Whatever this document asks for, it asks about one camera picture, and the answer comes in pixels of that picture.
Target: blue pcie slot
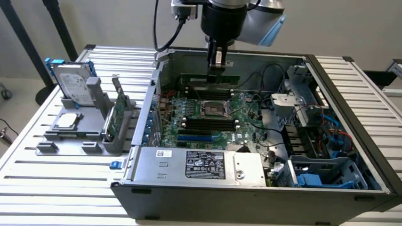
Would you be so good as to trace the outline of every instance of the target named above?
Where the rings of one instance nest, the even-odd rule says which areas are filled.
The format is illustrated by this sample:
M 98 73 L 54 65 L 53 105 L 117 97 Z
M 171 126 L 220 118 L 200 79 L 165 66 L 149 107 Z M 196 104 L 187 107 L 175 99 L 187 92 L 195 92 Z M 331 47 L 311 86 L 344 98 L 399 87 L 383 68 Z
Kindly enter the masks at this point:
M 177 140 L 212 142 L 212 136 L 177 136 Z

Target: warning label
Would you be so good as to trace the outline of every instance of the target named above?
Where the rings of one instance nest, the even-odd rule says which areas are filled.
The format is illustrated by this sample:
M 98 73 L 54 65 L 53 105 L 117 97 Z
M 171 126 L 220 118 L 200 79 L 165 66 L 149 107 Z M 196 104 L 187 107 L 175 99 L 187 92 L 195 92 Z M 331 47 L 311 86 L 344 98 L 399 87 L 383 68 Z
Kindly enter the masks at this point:
M 225 179 L 223 152 L 187 151 L 185 177 Z

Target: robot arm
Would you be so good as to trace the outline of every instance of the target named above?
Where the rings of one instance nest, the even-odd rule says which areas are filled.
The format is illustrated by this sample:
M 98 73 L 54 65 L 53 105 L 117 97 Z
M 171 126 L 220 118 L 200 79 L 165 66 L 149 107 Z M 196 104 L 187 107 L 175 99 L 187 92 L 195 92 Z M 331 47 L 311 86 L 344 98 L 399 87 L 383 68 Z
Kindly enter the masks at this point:
M 225 68 L 227 47 L 235 40 L 271 46 L 284 22 L 281 0 L 172 0 L 172 14 L 196 19 L 201 5 L 200 28 L 208 39 L 208 74 Z

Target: blue tab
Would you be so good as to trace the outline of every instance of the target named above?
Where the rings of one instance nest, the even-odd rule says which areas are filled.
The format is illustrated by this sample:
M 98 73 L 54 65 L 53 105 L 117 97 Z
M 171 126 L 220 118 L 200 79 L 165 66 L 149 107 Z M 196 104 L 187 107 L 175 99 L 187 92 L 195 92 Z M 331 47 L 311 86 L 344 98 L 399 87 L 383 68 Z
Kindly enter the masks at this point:
M 60 65 L 60 64 L 64 64 L 64 63 L 65 63 L 65 60 L 62 60 L 62 59 L 54 59 L 54 60 L 52 60 L 50 63 L 52 63 L 52 64 L 56 64 L 56 65 Z
M 113 162 L 111 162 L 108 168 L 109 168 L 111 170 L 120 170 L 120 169 L 121 169 L 121 164 L 123 164 L 123 162 L 120 162 L 120 161 L 113 161 Z
M 323 185 L 318 174 L 300 174 L 296 177 L 296 181 L 300 187 L 322 187 L 322 188 L 339 188 L 339 189 L 354 188 L 352 181 L 347 181 L 340 185 Z

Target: black pole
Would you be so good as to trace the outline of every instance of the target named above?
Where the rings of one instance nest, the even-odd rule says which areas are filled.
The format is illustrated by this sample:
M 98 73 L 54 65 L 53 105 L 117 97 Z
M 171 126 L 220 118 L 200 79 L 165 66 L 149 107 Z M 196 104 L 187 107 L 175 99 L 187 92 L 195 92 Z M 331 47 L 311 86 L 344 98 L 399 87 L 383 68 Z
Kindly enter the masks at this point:
M 77 53 L 76 53 L 76 49 L 73 47 L 73 41 L 70 39 L 66 25 L 65 25 L 62 15 L 60 12 L 58 1 L 57 0 L 42 0 L 42 4 L 49 11 L 52 21 L 54 23 L 69 60 L 74 61 L 77 59 Z
M 38 73 L 38 75 L 42 79 L 42 82 L 45 84 L 46 92 L 50 93 L 53 88 L 54 88 L 54 84 L 53 84 L 53 81 L 52 81 L 50 76 L 48 74 L 48 71 L 44 67 L 42 60 L 38 56 L 38 53 L 36 51 L 36 48 L 34 48 L 33 43 L 30 41 L 30 38 L 26 34 L 25 28 L 21 24 L 18 15 L 17 15 L 13 7 L 12 7 L 10 0 L 0 0 L 0 8 L 4 12 L 4 15 L 8 19 L 8 22 L 9 22 L 10 26 L 12 26 L 12 29 L 13 29 L 17 37 L 18 37 L 21 45 L 24 46 L 24 49 L 28 53 L 28 56 L 30 58 L 33 66 L 37 70 L 37 73 Z

